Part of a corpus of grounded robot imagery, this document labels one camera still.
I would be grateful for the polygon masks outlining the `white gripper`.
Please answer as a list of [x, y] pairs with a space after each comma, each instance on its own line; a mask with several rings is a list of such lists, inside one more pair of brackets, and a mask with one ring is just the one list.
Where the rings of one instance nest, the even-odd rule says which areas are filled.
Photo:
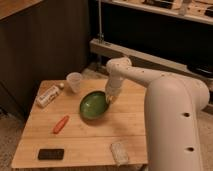
[[121, 77], [109, 77], [105, 85], [106, 102], [114, 103], [115, 97], [118, 97], [123, 84], [124, 79]]

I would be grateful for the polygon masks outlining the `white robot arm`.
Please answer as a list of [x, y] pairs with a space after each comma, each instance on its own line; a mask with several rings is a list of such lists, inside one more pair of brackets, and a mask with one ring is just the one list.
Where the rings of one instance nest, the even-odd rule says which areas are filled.
[[119, 96], [126, 79], [146, 88], [148, 171], [204, 171], [197, 113], [209, 102], [207, 85], [172, 72], [134, 67], [127, 57], [109, 60], [106, 68], [108, 101]]

